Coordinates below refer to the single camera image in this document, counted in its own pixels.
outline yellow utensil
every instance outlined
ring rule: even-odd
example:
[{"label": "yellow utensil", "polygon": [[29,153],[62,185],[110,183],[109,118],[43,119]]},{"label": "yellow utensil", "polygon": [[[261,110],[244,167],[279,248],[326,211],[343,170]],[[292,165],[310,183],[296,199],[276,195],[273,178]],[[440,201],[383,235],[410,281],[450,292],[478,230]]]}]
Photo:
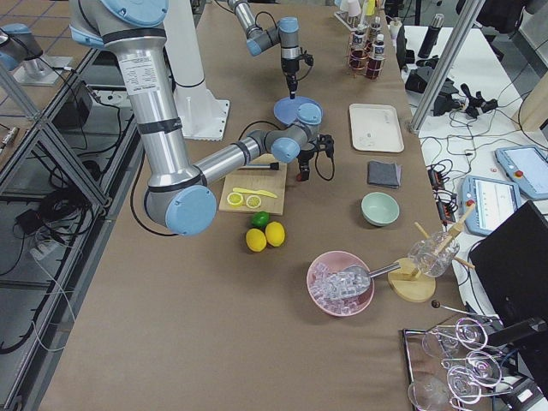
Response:
[{"label": "yellow utensil", "polygon": [[250,190],[249,188],[234,187],[232,188],[232,191],[234,191],[235,193],[264,195],[265,197],[272,197],[273,199],[277,199],[277,195],[266,190]]}]

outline pink bowl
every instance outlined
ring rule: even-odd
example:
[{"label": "pink bowl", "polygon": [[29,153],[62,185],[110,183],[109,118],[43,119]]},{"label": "pink bowl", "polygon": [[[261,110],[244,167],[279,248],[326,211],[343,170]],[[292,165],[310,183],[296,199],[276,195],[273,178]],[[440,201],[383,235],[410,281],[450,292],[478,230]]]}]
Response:
[{"label": "pink bowl", "polygon": [[369,271],[366,263],[351,253],[345,251],[329,251],[317,257],[308,268],[307,273],[307,288],[308,294],[314,303],[324,312],[335,317],[349,317],[361,313],[371,303],[373,294],[375,293],[375,282],[372,280],[371,287],[362,295],[358,295],[352,299],[341,300],[342,308],[334,307],[330,303],[322,301],[321,296],[314,296],[313,285],[316,283],[316,277],[322,272],[337,272],[350,265],[360,265]]}]

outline blue lid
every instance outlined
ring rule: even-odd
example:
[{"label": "blue lid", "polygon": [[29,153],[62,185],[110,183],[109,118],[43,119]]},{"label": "blue lid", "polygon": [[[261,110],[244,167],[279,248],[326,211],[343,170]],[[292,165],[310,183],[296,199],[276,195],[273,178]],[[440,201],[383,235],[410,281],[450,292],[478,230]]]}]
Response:
[{"label": "blue lid", "polygon": [[1,51],[0,51],[0,63],[8,71],[15,69],[19,65],[19,62],[15,60],[12,56],[10,56],[9,54],[4,54]]},{"label": "blue lid", "polygon": [[78,30],[72,26],[70,27],[70,32],[72,35],[72,40],[81,45],[86,45],[87,47],[92,47],[94,49],[104,49],[103,39],[95,34],[85,32],[83,30]]},{"label": "blue lid", "polygon": [[297,119],[305,124],[317,126],[322,122],[322,110],[316,104],[301,104],[297,109]]},{"label": "blue lid", "polygon": [[11,23],[2,26],[7,34],[30,34],[31,30],[22,23]]},{"label": "blue lid", "polygon": [[168,0],[101,0],[101,3],[120,20],[137,27],[155,27],[168,13]]},{"label": "blue lid", "polygon": [[165,212],[167,228],[180,235],[196,235],[210,226],[217,212],[217,201],[204,186],[183,189]]},{"label": "blue lid", "polygon": [[297,112],[299,108],[305,104],[311,103],[319,107],[320,113],[322,113],[322,106],[317,101],[308,97],[295,96],[295,98],[282,98],[274,104],[274,116],[286,126],[290,125],[297,119]]},{"label": "blue lid", "polygon": [[284,33],[294,33],[299,31],[299,21],[296,17],[283,17],[278,23],[278,28]]},{"label": "blue lid", "polygon": [[247,48],[253,57],[258,56],[263,51],[260,48],[260,45],[253,39],[247,40]]},{"label": "blue lid", "polygon": [[282,137],[274,141],[271,152],[277,161],[290,163],[299,155],[301,148],[295,140],[289,137]]}]

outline white table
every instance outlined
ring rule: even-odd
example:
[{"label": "white table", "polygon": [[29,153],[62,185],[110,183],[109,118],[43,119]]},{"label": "white table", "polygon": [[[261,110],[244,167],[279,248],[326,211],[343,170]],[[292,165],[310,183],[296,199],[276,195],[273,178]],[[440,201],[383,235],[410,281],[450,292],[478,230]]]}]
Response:
[{"label": "white table", "polygon": [[[405,27],[406,38],[408,39],[407,48],[414,50],[415,55],[425,37],[426,29],[427,27]],[[442,28],[438,43],[434,46],[430,57],[441,55],[451,30],[447,27]],[[428,116],[419,133],[426,164],[435,164],[441,159],[449,158],[454,163],[454,170],[465,172],[469,168],[468,161],[471,161],[471,170],[468,174],[507,180],[495,159],[495,149],[516,144],[528,145],[533,142],[527,139],[524,133],[516,130],[516,125],[511,120],[511,117],[520,107],[521,97],[511,84],[511,79],[493,54],[479,29],[472,29],[468,34],[450,70],[449,78],[455,82],[455,87],[459,89],[462,98],[464,98],[464,94],[460,90],[461,84],[466,83],[472,95],[475,95],[477,91],[481,91],[485,100],[497,99],[502,113],[493,111],[482,114],[475,122],[471,122],[472,119],[466,117],[464,113],[454,114],[453,118],[456,121],[469,123],[469,131],[463,124],[452,122],[449,114]],[[408,92],[408,101],[412,108],[416,107],[419,100],[420,94]],[[462,154],[466,152],[474,153],[474,143],[469,139],[471,134],[474,135],[475,147],[477,147],[476,154],[463,156]],[[546,138],[540,131],[527,133],[527,135],[542,146],[548,146]],[[457,136],[467,136],[468,139],[464,140]],[[451,180],[446,183],[446,187],[459,195],[460,203],[460,186],[464,175],[457,171],[450,173],[449,177]],[[535,205],[543,213],[548,212],[548,200],[535,201]],[[482,238],[484,237],[464,231],[458,237],[461,246],[459,257],[466,259],[471,246]],[[467,278],[467,272],[458,263],[454,263],[453,268],[458,283],[463,283]],[[459,288],[459,291],[462,302],[468,304],[476,312],[494,314],[491,303],[474,270],[471,270],[471,279],[466,281]],[[535,411],[546,410],[548,409],[548,402],[544,399],[531,409]]]}]

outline black monitor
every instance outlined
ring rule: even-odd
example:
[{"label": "black monitor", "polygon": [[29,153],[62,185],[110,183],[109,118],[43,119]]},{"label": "black monitor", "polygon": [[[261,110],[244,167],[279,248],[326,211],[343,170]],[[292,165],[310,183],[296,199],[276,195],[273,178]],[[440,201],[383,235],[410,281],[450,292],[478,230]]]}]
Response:
[{"label": "black monitor", "polygon": [[[532,201],[472,250],[470,259],[505,327],[532,317],[548,322],[548,222]],[[548,331],[515,345],[548,397]]]}]

